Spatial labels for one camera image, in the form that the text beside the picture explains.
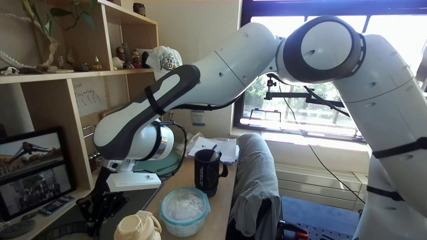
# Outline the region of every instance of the black mug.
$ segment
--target black mug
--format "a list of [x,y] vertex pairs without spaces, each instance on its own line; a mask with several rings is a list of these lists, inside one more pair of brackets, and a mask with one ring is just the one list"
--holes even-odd
[[228,174],[228,167],[220,158],[222,153],[215,149],[200,149],[195,154],[195,183],[208,197],[216,193],[219,177]]

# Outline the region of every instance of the window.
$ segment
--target window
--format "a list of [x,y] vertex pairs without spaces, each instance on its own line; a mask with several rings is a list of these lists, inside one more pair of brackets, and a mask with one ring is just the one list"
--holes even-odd
[[[302,14],[304,3],[295,6],[295,3],[282,2],[280,6],[286,9],[283,15],[271,15],[268,11],[278,13],[278,6],[268,6],[268,1],[263,1],[263,3],[260,3],[260,9],[254,10],[258,3],[260,2],[252,2],[252,6],[248,7],[250,10],[243,10],[242,19],[264,23],[279,37],[287,37],[307,19],[312,19],[320,14],[331,14],[328,13],[328,7],[319,6],[316,7],[318,10],[314,10],[314,7],[310,9],[310,3],[307,3],[307,11],[314,11],[314,14],[307,15]],[[290,15],[292,14],[290,7],[295,7],[295,11],[298,11],[296,14],[300,15]],[[347,11],[342,10],[346,11],[346,14],[335,15],[348,22],[358,31],[378,33],[384,35],[407,61],[411,70],[415,71],[420,62],[423,46],[427,41],[427,7],[423,7],[426,10],[424,14],[408,14],[408,9],[411,9],[411,6],[406,7],[404,10],[390,6],[384,6],[383,10],[382,7],[376,7],[378,13],[363,13],[360,9],[363,7],[354,7],[354,13],[351,13],[351,9],[346,9]],[[306,98],[275,97],[272,99],[264,99],[267,91],[267,79],[267,75],[259,75],[246,90],[243,97],[240,97],[240,99],[236,102],[235,126],[260,127],[266,130],[279,130],[298,134],[303,133],[318,137],[362,139],[362,135],[352,118],[342,111],[331,109],[327,105],[308,103],[306,102]],[[340,101],[339,91],[331,82],[308,85],[308,87],[314,89],[316,94],[326,99]],[[270,90],[307,93],[302,85],[278,83],[276,86],[271,86]]]

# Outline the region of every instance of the gray cloth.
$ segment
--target gray cloth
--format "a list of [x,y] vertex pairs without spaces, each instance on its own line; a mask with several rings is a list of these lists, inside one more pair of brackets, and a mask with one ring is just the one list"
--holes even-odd
[[[230,222],[235,219],[235,227],[247,237],[255,234],[256,240],[272,240],[282,211],[274,157],[259,134],[243,134],[238,145],[240,153]],[[271,206],[256,229],[259,209],[267,198]]]

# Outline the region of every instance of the foliage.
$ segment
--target foliage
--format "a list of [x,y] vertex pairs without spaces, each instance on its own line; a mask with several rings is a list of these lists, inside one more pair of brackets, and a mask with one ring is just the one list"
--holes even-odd
[[60,17],[72,17],[72,23],[63,26],[64,30],[69,30],[77,25],[80,19],[84,19],[92,29],[95,29],[93,11],[97,6],[97,0],[89,0],[88,2],[80,2],[80,0],[69,0],[64,7],[52,6],[45,13],[45,17],[40,13],[40,3],[43,0],[21,0],[24,10],[37,23],[45,37],[52,35],[52,23]]

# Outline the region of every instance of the window frame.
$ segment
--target window frame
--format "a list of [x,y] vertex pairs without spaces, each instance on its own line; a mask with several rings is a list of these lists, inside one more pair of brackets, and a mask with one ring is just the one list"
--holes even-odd
[[[367,15],[363,31],[374,14],[427,14],[426,0],[242,0],[240,26],[251,22],[255,15]],[[234,107],[234,126],[242,129],[268,130],[240,122],[244,111],[244,93]]]

